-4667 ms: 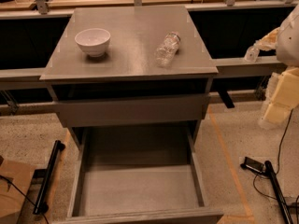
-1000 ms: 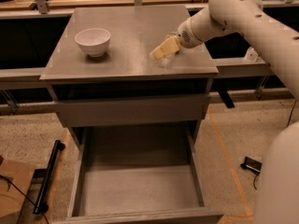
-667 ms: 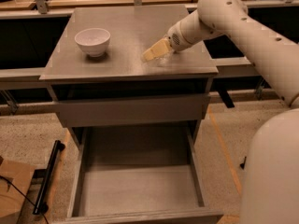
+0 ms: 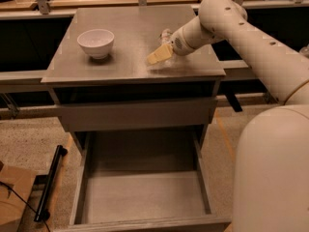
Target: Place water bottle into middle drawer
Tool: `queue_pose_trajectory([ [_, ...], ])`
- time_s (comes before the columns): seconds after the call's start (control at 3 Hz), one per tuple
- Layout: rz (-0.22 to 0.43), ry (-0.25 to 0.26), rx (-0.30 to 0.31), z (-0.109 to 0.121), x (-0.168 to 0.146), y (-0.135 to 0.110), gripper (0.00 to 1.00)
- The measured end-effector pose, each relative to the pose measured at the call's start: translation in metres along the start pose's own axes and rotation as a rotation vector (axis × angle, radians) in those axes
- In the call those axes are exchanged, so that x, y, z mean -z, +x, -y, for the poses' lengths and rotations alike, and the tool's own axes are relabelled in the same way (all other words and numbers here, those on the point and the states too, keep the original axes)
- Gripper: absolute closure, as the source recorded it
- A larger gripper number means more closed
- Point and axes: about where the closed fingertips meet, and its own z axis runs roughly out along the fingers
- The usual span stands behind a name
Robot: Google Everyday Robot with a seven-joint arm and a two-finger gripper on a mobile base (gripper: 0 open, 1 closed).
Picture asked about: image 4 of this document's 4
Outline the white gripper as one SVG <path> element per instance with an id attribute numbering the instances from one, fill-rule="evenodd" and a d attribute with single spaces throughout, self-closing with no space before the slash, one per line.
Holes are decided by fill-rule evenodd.
<path id="1" fill-rule="evenodd" d="M 195 31 L 190 27 L 183 26 L 174 32 L 170 38 L 171 44 L 164 43 L 154 52 L 147 56 L 150 65 L 166 61 L 173 55 L 173 51 L 180 56 L 191 54 L 201 47 Z"/>

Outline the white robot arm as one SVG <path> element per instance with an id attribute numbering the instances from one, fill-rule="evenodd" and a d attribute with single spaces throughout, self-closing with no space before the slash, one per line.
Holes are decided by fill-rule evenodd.
<path id="1" fill-rule="evenodd" d="M 236 149 L 233 232 L 309 232 L 309 58 L 247 20 L 232 0 L 203 0 L 197 16 L 147 61 L 154 65 L 226 41 L 275 107 L 254 117 Z"/>

